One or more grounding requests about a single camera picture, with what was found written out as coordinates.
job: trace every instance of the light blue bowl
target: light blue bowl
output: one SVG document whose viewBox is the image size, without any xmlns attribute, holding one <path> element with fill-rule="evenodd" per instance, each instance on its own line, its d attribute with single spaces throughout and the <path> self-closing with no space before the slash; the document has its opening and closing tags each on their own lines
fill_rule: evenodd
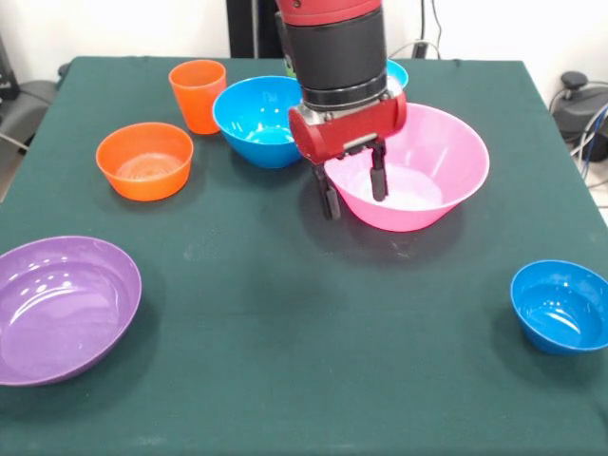
<svg viewBox="0 0 608 456">
<path fill-rule="evenodd" d="M 392 76 L 394 79 L 399 81 L 402 88 L 406 88 L 409 81 L 409 75 L 405 68 L 400 66 L 398 63 L 389 60 L 387 62 L 387 73 L 389 76 Z"/>
<path fill-rule="evenodd" d="M 543 260 L 519 270 L 511 301 L 525 335 L 551 354 L 608 346 L 608 283 L 575 263 Z"/>
<path fill-rule="evenodd" d="M 300 103 L 297 80 L 262 76 L 229 86 L 213 106 L 226 141 L 262 168 L 282 168 L 301 159 L 289 127 L 289 108 Z"/>
</svg>

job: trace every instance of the plastic bowl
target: plastic bowl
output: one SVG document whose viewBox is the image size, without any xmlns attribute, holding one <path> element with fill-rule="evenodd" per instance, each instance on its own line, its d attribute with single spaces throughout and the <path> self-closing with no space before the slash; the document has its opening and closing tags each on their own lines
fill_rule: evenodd
<svg viewBox="0 0 608 456">
<path fill-rule="evenodd" d="M 130 200 L 163 200 L 188 181 L 194 144 L 168 123 L 135 123 L 105 138 L 97 165 L 110 185 Z"/>
<path fill-rule="evenodd" d="M 568 261 L 543 260 L 520 269 L 511 301 L 523 332 L 551 354 L 608 347 L 608 282 Z"/>
<path fill-rule="evenodd" d="M 409 75 L 405 68 L 400 66 L 393 60 L 389 60 L 387 62 L 387 73 L 390 77 L 399 81 L 399 84 L 402 88 L 405 88 L 408 85 Z"/>
<path fill-rule="evenodd" d="M 0 256 L 0 385 L 67 380 L 119 341 L 140 303 L 135 262 L 93 237 L 51 237 Z"/>
<path fill-rule="evenodd" d="M 406 125 L 387 139 L 389 195 L 371 194 L 371 152 L 325 164 L 352 212 L 381 230 L 428 227 L 484 184 L 489 155 L 479 135 L 444 111 L 408 104 Z"/>
<path fill-rule="evenodd" d="M 289 108 L 300 103 L 300 86 L 286 76 L 262 76 L 231 85 L 214 104 L 214 119 L 226 141 L 262 168 L 282 168 L 301 159 L 289 127 Z"/>
</svg>

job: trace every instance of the plastic cup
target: plastic cup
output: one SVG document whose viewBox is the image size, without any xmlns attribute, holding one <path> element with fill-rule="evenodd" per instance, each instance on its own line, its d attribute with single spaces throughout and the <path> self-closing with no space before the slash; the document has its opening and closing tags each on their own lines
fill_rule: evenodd
<svg viewBox="0 0 608 456">
<path fill-rule="evenodd" d="M 194 144 L 168 123 L 135 123 L 105 138 L 97 165 L 119 195 L 135 201 L 163 200 L 188 181 Z"/>
<path fill-rule="evenodd" d="M 186 125 L 199 135 L 219 132 L 213 103 L 226 88 L 226 68 L 213 60 L 193 60 L 176 66 L 169 82 Z"/>
</svg>

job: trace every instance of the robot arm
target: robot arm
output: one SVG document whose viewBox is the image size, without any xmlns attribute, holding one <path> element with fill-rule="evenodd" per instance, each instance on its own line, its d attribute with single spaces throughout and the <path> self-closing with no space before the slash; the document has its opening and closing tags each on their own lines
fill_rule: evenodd
<svg viewBox="0 0 608 456">
<path fill-rule="evenodd" d="M 387 76 L 382 0 L 276 0 L 303 103 L 290 111 L 300 153 L 313 164 L 326 216 L 339 217 L 323 163 L 371 148 L 373 196 L 388 194 L 385 139 L 406 121 L 406 95 Z"/>
</svg>

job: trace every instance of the bowl rim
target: bowl rim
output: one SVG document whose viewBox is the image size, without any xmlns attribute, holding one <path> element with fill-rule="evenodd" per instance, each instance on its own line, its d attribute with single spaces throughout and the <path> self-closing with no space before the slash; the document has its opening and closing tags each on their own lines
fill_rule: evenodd
<svg viewBox="0 0 608 456">
<path fill-rule="evenodd" d="M 451 201 L 445 202 L 441 205 L 437 205 L 437 206 L 433 206 L 430 208 L 426 208 L 426 209 L 416 209 L 416 210 L 412 210 L 412 209 L 397 209 L 394 207 L 389 207 L 389 206 L 379 206 L 377 204 L 375 204 L 373 201 L 367 201 L 367 203 L 370 204 L 374 204 L 377 207 L 382 207 L 383 209 L 389 209 L 391 211 L 398 211 L 398 212 L 402 212 L 402 213 L 416 213 L 416 214 L 424 214 L 424 213 L 431 213 L 431 212 L 436 212 L 436 211 L 441 211 L 444 209 L 451 209 L 452 207 L 460 204 L 461 202 L 468 200 L 469 198 L 471 198 L 473 195 L 475 195 L 480 188 L 482 188 L 485 184 L 485 181 L 487 181 L 487 177 L 489 176 L 489 172 L 490 172 L 490 154 L 489 151 L 487 150 L 487 146 L 485 145 L 485 142 L 483 140 L 483 138 L 479 135 L 479 133 L 477 133 L 477 131 L 475 131 L 475 129 L 473 129 L 472 126 L 470 126 L 468 123 L 466 123 L 465 121 L 459 119 L 458 117 L 454 116 L 453 114 L 450 114 L 449 112 L 444 111 L 443 109 L 439 109 L 437 107 L 434 106 L 429 106 L 427 104 L 420 104 L 420 103 L 408 103 L 408 108 L 415 106 L 416 108 L 422 107 L 424 109 L 428 109 L 428 110 L 432 110 L 432 111 L 437 111 L 440 112 L 443 115 L 446 115 L 452 119 L 454 119 L 455 121 L 457 121 L 458 123 L 462 124 L 471 134 L 472 136 L 475 138 L 475 140 L 481 145 L 482 150 L 484 151 L 484 172 L 482 177 L 479 179 L 479 182 L 471 189 L 469 190 L 466 194 L 464 194 L 463 196 L 457 198 L 457 199 L 453 199 Z M 327 164 L 330 162 L 334 162 L 337 159 L 332 159 L 330 161 L 326 161 L 325 163 L 323 163 L 323 168 L 327 171 Z M 332 179 L 331 173 L 327 173 L 328 177 L 332 180 L 332 182 L 335 184 L 336 187 L 338 187 L 340 189 L 341 192 L 345 192 L 346 194 L 348 194 L 349 196 L 353 197 L 353 198 L 357 198 L 358 200 L 361 200 L 361 198 L 359 198 L 357 195 L 355 195 L 353 192 L 348 191 L 346 188 L 344 188 L 344 186 L 338 184 L 334 179 Z"/>
<path fill-rule="evenodd" d="M 112 339 L 110 340 L 109 343 L 105 344 L 102 349 L 97 351 L 94 355 L 90 356 L 85 362 L 79 364 L 77 367 L 71 368 L 68 370 L 64 370 L 61 373 L 53 374 L 51 376 L 47 376 L 45 378 L 39 378 L 36 380 L 24 380 L 24 381 L 17 381 L 17 382 L 5 382 L 3 380 L 0 380 L 0 386 L 3 386 L 3 387 L 35 387 L 35 386 L 39 386 L 39 385 L 50 384 L 55 381 L 60 381 L 61 379 L 65 378 L 65 377 L 69 378 L 69 375 L 71 373 L 79 371 L 82 368 L 85 368 L 86 366 L 88 366 L 90 363 L 94 362 L 95 360 L 100 359 L 100 357 L 104 354 L 104 352 L 111 351 L 112 348 L 114 347 L 114 345 L 116 345 L 116 343 L 118 343 L 118 341 L 121 339 L 121 337 L 123 337 L 124 333 L 131 326 L 131 323 L 133 322 L 133 319 L 135 318 L 135 314 L 137 313 L 137 310 L 139 309 L 140 303 L 142 301 L 142 293 L 143 293 L 142 273 L 140 272 L 140 268 L 138 268 L 137 263 L 131 257 L 131 255 L 129 255 L 125 250 L 123 250 L 122 248 L 120 248 L 119 246 L 117 246 L 116 244 L 114 244 L 112 242 L 109 242 L 109 241 L 103 240 L 103 239 L 99 239 L 98 237 L 80 236 L 80 235 L 43 237 L 40 239 L 35 239 L 31 242 L 26 242 L 25 244 L 18 245 L 17 247 L 14 247 L 14 248 L 6 251 L 4 254 L 0 255 L 0 262 L 5 257 L 8 257 L 9 255 L 13 255 L 13 254 L 19 252 L 20 250 L 27 249 L 28 247 L 31 247 L 33 245 L 45 244 L 47 242 L 52 242 L 54 240 L 71 240 L 71 239 L 86 240 L 91 243 L 99 242 L 106 246 L 109 246 L 110 248 L 114 249 L 119 254 L 121 254 L 124 258 L 126 258 L 126 260 L 131 264 L 131 266 L 133 266 L 133 268 L 135 270 L 135 276 L 137 278 L 136 283 L 135 283 L 137 291 L 136 291 L 136 296 L 134 298 L 135 306 L 133 307 L 133 312 L 127 318 L 127 320 L 123 324 L 122 328 L 114 335 L 114 337 L 112 337 Z"/>
<path fill-rule="evenodd" d="M 247 78 L 247 79 L 243 79 L 241 81 L 238 81 L 234 84 L 228 85 L 220 94 L 219 96 L 216 98 L 216 100 L 213 102 L 213 108 L 211 110 L 212 114 L 213 114 L 213 122 L 216 123 L 216 125 L 219 127 L 219 129 L 221 130 L 221 132 L 224 135 L 228 135 L 231 138 L 234 138 L 238 141 L 243 141 L 245 143 L 250 143 L 250 144 L 259 144 L 258 142 L 250 142 L 248 140 L 245 140 L 243 138 L 238 137 L 237 135 L 232 134 L 230 131 L 228 131 L 227 129 L 225 129 L 220 122 L 218 122 L 218 117 L 216 115 L 216 109 L 217 106 L 219 104 L 219 101 L 221 100 L 221 97 L 227 93 L 228 91 L 230 91 L 231 89 L 233 89 L 236 86 L 240 86 L 240 85 L 244 85 L 247 83 L 251 83 L 252 81 L 260 81 L 260 80 L 269 80 L 269 79 L 278 79 L 278 80 L 285 80 L 285 81 L 289 81 L 290 84 L 297 84 L 297 86 L 299 87 L 299 82 L 297 81 L 297 79 L 295 78 L 291 78 L 289 76 L 279 76 L 279 75 L 266 75 L 266 76 L 254 76 L 252 78 Z M 285 144 L 293 144 L 295 141 L 293 139 L 285 141 L 285 142 L 275 142 L 273 144 L 259 144 L 259 145 L 285 145 Z"/>
<path fill-rule="evenodd" d="M 174 76 L 178 70 L 180 70 L 184 67 L 189 67 L 189 66 L 198 65 L 198 64 L 212 64 L 214 67 L 219 67 L 219 69 L 221 69 L 221 76 L 219 76 L 219 78 L 217 78 L 215 81 L 213 81 L 211 83 L 202 84 L 202 85 L 184 85 L 184 84 L 179 84 L 175 81 Z M 224 66 L 222 62 L 218 62 L 217 60 L 212 60 L 212 59 L 185 60 L 184 62 L 181 62 L 180 64 L 177 64 L 173 68 L 171 68 L 171 71 L 169 71 L 169 75 L 168 75 L 169 84 L 171 86 L 179 87 L 181 90 L 200 90 L 202 88 L 216 85 L 216 84 L 220 83 L 222 79 L 225 80 L 225 78 L 226 78 L 226 66 Z"/>
<path fill-rule="evenodd" d="M 184 138 L 187 138 L 189 153 L 188 153 L 188 157 L 186 158 L 186 160 L 184 160 L 183 163 L 180 166 L 178 166 L 177 168 L 171 170 L 171 172 L 169 172 L 169 173 L 165 173 L 165 174 L 161 174 L 161 175 L 155 176 L 153 178 L 141 180 L 141 179 L 122 178 L 120 176 L 116 176 L 114 173 L 110 173 L 109 171 L 107 171 L 100 164 L 100 162 L 99 162 L 99 160 L 100 160 L 99 156 L 100 156 L 102 147 L 111 138 L 122 134 L 125 130 L 130 129 L 130 128 L 140 127 L 140 126 L 152 126 L 152 125 L 161 126 L 162 128 L 167 128 L 167 129 L 175 130 L 176 132 L 179 132 Z M 193 158 L 194 158 L 194 142 L 192 141 L 192 138 L 190 137 L 190 135 L 185 130 L 183 130 L 182 128 L 179 128 L 178 126 L 173 125 L 172 123 L 165 123 L 165 122 L 138 122 L 138 123 L 131 123 L 129 125 L 125 125 L 125 126 L 122 126 L 120 128 L 117 128 L 116 130 L 114 130 L 113 132 L 111 132 L 105 138 L 102 139 L 102 141 L 97 146 L 97 150 L 95 152 L 95 162 L 97 163 L 97 167 L 100 169 L 100 171 L 102 173 L 104 173 L 105 176 L 110 177 L 114 181 L 129 182 L 129 183 L 149 183 L 149 182 L 155 182 L 155 181 L 162 181 L 162 180 L 164 180 L 164 179 L 166 179 L 166 178 L 168 178 L 170 176 L 174 176 L 174 175 L 178 174 L 181 170 L 183 170 L 183 168 L 185 168 L 186 166 L 188 166 L 189 163 L 192 162 Z"/>
<path fill-rule="evenodd" d="M 523 317 L 522 313 L 520 312 L 520 310 L 517 308 L 517 306 L 515 305 L 515 299 L 513 297 L 513 292 L 514 292 L 514 287 L 515 287 L 515 281 L 517 280 L 517 278 L 520 276 L 521 273 L 523 273 L 524 271 L 526 271 L 529 268 L 535 267 L 535 266 L 539 266 L 542 264 L 547 264 L 547 263 L 559 263 L 559 264 L 566 264 L 568 266 L 574 266 L 575 268 L 578 268 L 588 274 L 591 274 L 592 276 L 597 277 L 600 281 L 602 281 L 607 287 L 608 287 L 608 281 L 602 277 L 601 275 L 599 275 L 598 273 L 596 273 L 595 271 L 592 271 L 591 269 L 582 266 L 578 263 L 575 263 L 574 261 L 568 261 L 565 259 L 539 259 L 536 261 L 532 261 L 530 263 L 524 264 L 517 273 L 515 273 L 513 275 L 513 278 L 511 278 L 511 285 L 509 287 L 509 294 L 511 297 L 511 307 L 513 308 L 513 312 L 515 312 L 515 315 L 520 319 L 520 321 L 525 325 L 525 327 L 527 329 L 529 329 L 532 333 L 534 333 L 535 335 L 537 335 L 538 337 L 552 343 L 553 345 L 556 345 L 562 349 L 566 349 L 569 350 L 571 352 L 595 352 L 597 350 L 602 350 L 608 347 L 608 341 L 606 341 L 603 344 L 599 344 L 596 346 L 590 346 L 590 347 L 575 347 L 575 346 L 571 346 L 571 345 L 567 345 L 564 344 L 562 342 L 559 342 L 549 336 L 547 336 L 546 334 L 538 331 L 536 328 L 534 328 L 533 326 L 531 326 L 528 321 Z"/>
</svg>

